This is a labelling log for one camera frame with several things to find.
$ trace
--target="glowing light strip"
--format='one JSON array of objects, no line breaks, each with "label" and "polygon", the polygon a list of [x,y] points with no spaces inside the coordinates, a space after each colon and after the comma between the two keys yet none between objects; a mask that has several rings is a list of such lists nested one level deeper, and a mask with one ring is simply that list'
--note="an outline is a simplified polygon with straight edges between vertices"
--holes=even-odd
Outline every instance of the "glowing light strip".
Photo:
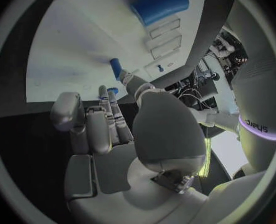
[{"label": "glowing light strip", "polygon": [[268,134],[268,133],[262,133],[262,132],[259,132],[258,130],[250,127],[247,125],[247,123],[245,123],[241,116],[238,117],[239,119],[239,123],[246,129],[248,130],[249,132],[253,133],[254,135],[257,135],[261,138],[264,138],[264,139],[267,139],[267,140],[272,140],[272,141],[276,141],[276,135],[275,134]]}]

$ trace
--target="wire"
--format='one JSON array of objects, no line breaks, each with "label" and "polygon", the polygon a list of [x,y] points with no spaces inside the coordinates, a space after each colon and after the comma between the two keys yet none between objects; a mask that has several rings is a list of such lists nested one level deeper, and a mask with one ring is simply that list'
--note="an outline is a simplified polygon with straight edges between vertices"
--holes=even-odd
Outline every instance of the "wire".
[{"label": "wire", "polygon": [[[180,97],[182,97],[182,96],[192,96],[192,97],[194,97],[195,99],[197,99],[198,101],[201,102],[201,100],[200,100],[199,98],[197,98],[196,96],[193,96],[192,94],[182,94],[182,95],[180,95],[180,96],[178,97],[178,99],[179,99]],[[211,109],[211,107],[209,107],[207,104],[204,104],[204,103],[203,103],[203,105],[204,105],[205,107]]]},{"label": "wire", "polygon": [[[201,99],[203,98],[203,96],[201,95],[201,93],[200,93],[199,91],[197,91],[197,90],[194,89],[194,88],[188,88],[188,89],[184,90],[184,91],[179,95],[178,99],[179,99],[186,91],[190,91],[190,90],[193,90],[193,91],[197,92],[197,93],[199,94],[200,98],[201,98]],[[198,100],[200,101],[200,103],[203,103],[206,107],[209,107],[209,108],[211,109],[211,107],[210,107],[205,101],[201,101],[200,99],[198,99]]]}]

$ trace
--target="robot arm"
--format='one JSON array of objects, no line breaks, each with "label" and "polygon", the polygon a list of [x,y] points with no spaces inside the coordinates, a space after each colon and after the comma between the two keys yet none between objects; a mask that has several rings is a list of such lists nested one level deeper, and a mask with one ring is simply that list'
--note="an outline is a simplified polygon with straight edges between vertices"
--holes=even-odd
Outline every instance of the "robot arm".
[{"label": "robot arm", "polygon": [[220,112],[214,109],[197,111],[193,108],[189,108],[189,110],[198,123],[207,127],[217,126],[239,135],[239,120],[237,115]]}]

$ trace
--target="cable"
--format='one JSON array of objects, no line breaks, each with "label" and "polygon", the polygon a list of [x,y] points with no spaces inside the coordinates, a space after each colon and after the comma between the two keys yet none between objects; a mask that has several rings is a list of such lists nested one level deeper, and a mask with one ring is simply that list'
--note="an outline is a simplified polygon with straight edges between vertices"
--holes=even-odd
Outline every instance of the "cable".
[{"label": "cable", "polygon": [[[180,97],[182,97],[182,96],[192,96],[192,97],[194,97],[195,99],[197,99],[198,101],[201,102],[201,100],[200,100],[199,98],[197,98],[196,96],[193,96],[192,94],[182,94],[182,95],[180,95],[180,96],[178,97],[178,99],[179,99]],[[204,105],[205,107],[211,109],[211,107],[209,107],[207,104],[204,104],[204,103],[203,103],[203,105]]]},{"label": "cable", "polygon": [[[200,96],[201,99],[203,99],[203,96],[201,95],[201,93],[199,91],[197,91],[196,89],[194,88],[188,88],[186,90],[184,90],[178,97],[178,99],[181,97],[181,95],[183,95],[186,91],[189,91],[189,90],[193,90],[195,92],[197,92]],[[198,99],[201,103],[203,103],[206,107],[209,107],[211,109],[211,107],[205,102],[205,101],[201,101],[200,99]]]}]

